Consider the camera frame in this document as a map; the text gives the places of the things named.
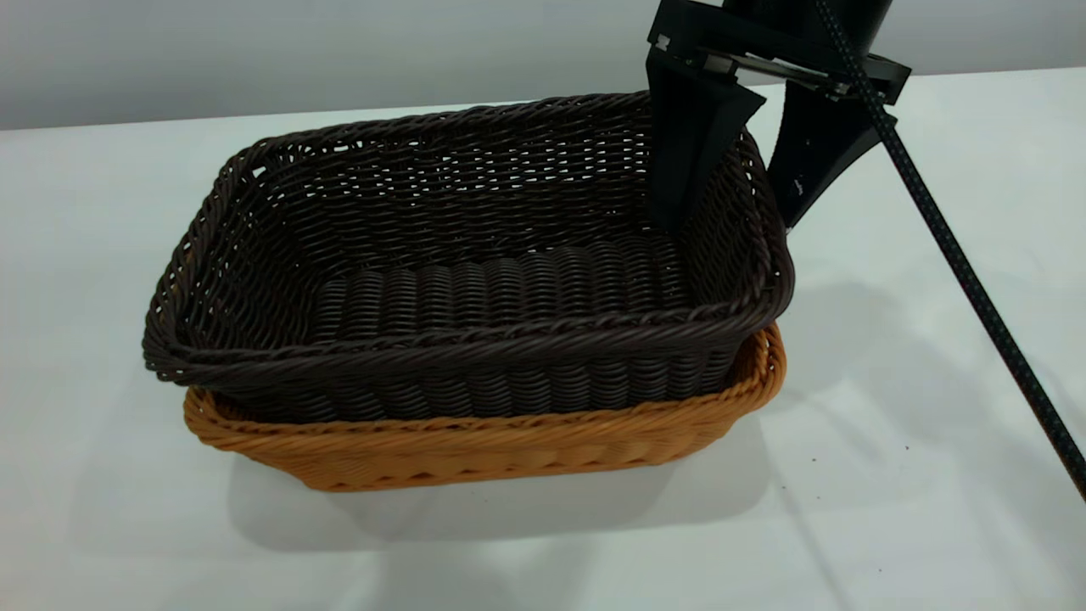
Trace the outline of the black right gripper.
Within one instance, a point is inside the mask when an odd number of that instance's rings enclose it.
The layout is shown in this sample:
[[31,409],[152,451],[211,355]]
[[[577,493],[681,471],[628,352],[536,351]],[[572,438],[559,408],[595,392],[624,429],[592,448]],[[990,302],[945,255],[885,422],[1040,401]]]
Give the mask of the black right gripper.
[[866,106],[820,10],[837,20],[884,104],[896,104],[911,68],[871,52],[888,1],[662,1],[647,55],[651,101],[649,213],[679,232],[699,206],[718,163],[765,97],[733,75],[783,78],[785,97],[768,167],[787,231],[842,174],[879,143]]

